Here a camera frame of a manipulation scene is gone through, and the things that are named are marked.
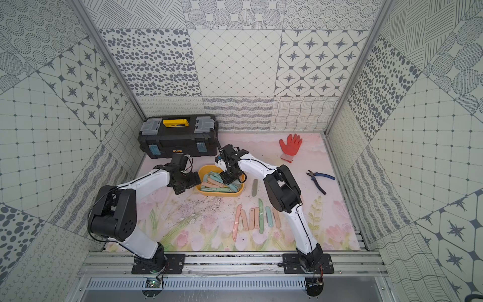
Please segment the yellow plastic storage tray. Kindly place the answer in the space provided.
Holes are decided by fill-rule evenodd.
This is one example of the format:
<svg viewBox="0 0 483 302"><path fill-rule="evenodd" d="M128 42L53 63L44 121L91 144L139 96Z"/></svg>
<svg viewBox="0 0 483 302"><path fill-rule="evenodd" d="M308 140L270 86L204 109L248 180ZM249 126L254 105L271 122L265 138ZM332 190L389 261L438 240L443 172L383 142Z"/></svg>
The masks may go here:
<svg viewBox="0 0 483 302"><path fill-rule="evenodd" d="M198 171L201 184L196 186L198 192L205 196L238 197L244 190L244 183L234 181L225 184L221 178L223 171L215 165L205 165Z"/></svg>

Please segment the sage green fruit knife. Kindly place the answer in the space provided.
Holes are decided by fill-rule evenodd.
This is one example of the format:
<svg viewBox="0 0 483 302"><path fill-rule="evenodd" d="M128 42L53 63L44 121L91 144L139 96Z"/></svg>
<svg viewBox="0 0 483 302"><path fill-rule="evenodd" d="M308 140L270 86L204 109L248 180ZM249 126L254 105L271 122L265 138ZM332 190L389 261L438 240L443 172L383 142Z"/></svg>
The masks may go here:
<svg viewBox="0 0 483 302"><path fill-rule="evenodd" d="M252 183L252 196L256 197L258 193L258 180L254 179Z"/></svg>

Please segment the long coral fruit knife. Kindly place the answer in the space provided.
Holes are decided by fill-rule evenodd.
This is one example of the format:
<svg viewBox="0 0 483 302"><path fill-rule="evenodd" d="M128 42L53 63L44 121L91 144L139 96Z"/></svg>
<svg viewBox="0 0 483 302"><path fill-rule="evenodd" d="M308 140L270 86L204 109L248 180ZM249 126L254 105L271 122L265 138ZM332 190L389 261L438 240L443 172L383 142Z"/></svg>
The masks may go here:
<svg viewBox="0 0 483 302"><path fill-rule="evenodd" d="M232 230L232 238L233 238L234 242L236 242L236 238L237 238L237 234L238 234L238 226L239 226L239 218L240 218L240 215L241 215L241 210L242 210L242 205L239 204L236 208L235 220L234 220L234 223L233 223L233 230Z"/></svg>

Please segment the pink folding fruit knife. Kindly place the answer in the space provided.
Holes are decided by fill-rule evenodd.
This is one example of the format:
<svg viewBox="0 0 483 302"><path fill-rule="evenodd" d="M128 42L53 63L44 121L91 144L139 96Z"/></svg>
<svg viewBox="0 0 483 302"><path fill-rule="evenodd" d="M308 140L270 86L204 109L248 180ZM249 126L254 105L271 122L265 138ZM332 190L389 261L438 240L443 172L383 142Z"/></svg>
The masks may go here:
<svg viewBox="0 0 483 302"><path fill-rule="evenodd" d="M248 220L247 220L247 215L246 215L245 210L241 210L240 219L241 219L241 222L242 222L243 231L248 231L249 230L249 223L248 223Z"/></svg>

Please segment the teal folding fruit knife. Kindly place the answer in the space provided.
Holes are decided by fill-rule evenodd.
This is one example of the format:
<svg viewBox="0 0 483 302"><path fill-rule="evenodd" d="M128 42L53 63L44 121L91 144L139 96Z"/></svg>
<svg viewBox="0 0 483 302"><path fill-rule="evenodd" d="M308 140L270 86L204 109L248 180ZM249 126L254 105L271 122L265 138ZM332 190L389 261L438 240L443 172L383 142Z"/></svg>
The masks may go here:
<svg viewBox="0 0 483 302"><path fill-rule="evenodd" d="M273 219L273 216L272 216L272 210L270 209L269 206L265 207L265 215L266 215L266 220L267 220L268 226L270 228L272 228L274 226L274 219Z"/></svg>

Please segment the green folding fruit knife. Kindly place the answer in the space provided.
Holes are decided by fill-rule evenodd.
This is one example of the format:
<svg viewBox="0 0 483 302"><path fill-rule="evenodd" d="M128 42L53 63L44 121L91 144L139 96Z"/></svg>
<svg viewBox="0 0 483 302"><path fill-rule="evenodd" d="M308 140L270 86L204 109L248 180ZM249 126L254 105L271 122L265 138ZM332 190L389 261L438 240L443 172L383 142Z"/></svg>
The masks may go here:
<svg viewBox="0 0 483 302"><path fill-rule="evenodd" d="M264 204L259 198L259 233L264 233Z"/></svg>

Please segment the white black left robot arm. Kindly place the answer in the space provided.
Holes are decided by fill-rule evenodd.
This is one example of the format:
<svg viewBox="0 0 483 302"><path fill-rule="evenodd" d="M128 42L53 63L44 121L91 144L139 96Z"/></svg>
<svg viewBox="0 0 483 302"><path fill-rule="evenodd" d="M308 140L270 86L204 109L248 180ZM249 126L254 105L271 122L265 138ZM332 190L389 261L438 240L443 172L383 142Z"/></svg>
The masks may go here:
<svg viewBox="0 0 483 302"><path fill-rule="evenodd" d="M171 161L158 165L133 181L116 186L103 186L92 206L87 222L88 234L105 242L115 242L139 259L162 262L163 247L137 226L138 202L153 192L169 187L176 195L201 184L194 172L192 157L176 154Z"/></svg>

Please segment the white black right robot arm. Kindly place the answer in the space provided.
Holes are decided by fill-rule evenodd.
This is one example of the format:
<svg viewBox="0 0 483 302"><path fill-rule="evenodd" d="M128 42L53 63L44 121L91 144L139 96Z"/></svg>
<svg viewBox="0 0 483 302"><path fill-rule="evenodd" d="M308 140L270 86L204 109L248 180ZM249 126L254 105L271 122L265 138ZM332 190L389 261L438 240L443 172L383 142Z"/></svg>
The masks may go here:
<svg viewBox="0 0 483 302"><path fill-rule="evenodd" d="M264 182L270 203L288 219L302 267L313 272L322 260L323 250L304 217L301 190L289 167L267 164L231 144L217 146L217 149L219 156L215 164L222 170L221 178L225 184L238 181L246 174Z"/></svg>

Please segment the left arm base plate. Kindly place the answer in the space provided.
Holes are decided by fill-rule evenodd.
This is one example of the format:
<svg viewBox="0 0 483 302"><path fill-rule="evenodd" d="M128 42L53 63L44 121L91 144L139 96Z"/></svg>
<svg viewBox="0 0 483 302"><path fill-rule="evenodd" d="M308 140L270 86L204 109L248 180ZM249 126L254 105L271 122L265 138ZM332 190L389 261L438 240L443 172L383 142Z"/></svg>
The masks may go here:
<svg viewBox="0 0 483 302"><path fill-rule="evenodd" d="M132 274L182 274L186 254L155 255L153 259L135 256Z"/></svg>

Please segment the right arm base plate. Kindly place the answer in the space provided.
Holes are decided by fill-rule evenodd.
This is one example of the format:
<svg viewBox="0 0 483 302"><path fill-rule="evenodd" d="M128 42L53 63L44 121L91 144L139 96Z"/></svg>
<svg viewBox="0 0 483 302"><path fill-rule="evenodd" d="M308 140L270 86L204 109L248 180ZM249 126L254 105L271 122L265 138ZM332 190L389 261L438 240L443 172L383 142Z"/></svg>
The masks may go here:
<svg viewBox="0 0 483 302"><path fill-rule="evenodd" d="M285 274L333 274L335 269L331 255L322 254L316 260L299 254L283 254L282 262L278 264Z"/></svg>

